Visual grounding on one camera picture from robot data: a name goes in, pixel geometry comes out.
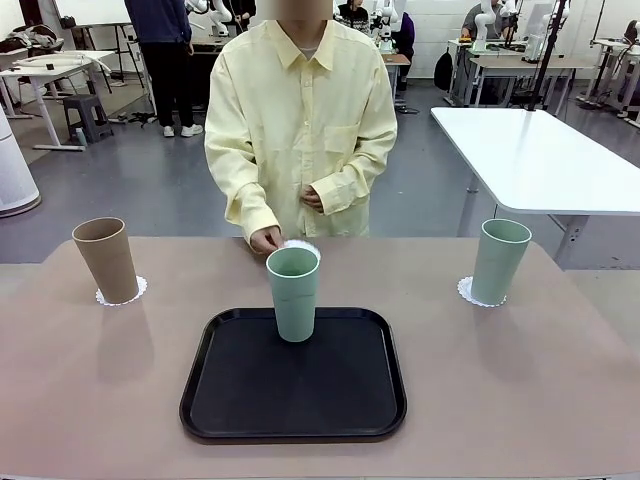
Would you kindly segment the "person's right hand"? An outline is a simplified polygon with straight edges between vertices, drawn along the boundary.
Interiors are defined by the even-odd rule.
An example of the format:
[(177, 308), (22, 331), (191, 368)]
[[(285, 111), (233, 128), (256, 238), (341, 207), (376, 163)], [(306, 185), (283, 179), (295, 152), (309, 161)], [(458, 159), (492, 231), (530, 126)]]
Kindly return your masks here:
[(280, 227), (277, 225), (256, 230), (249, 239), (251, 249), (262, 255), (270, 255), (284, 246)]

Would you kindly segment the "person's left hand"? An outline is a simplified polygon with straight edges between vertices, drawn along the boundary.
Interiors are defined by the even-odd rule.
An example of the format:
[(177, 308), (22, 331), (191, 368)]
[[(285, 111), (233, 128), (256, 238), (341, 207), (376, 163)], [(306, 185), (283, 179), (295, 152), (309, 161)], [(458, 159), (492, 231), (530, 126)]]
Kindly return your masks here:
[(312, 186), (305, 186), (300, 195), (301, 202), (319, 214), (324, 213), (324, 207), (319, 194)]

